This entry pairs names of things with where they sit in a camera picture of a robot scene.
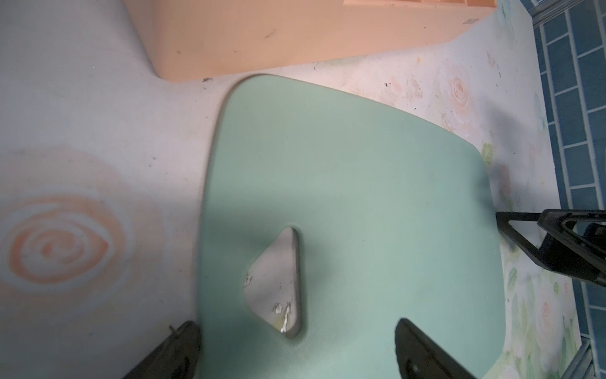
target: spiral pattern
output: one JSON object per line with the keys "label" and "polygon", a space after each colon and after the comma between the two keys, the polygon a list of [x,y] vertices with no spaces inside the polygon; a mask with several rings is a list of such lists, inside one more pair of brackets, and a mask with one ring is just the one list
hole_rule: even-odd
{"label": "spiral pattern", "polygon": [[438,82],[446,100],[446,113],[459,123],[470,122],[472,104],[467,73],[454,65],[444,64],[439,69]]}
{"label": "spiral pattern", "polygon": [[124,219],[105,200],[74,194],[33,196],[0,221],[0,277],[34,292],[80,285],[116,252],[129,254],[126,229]]}

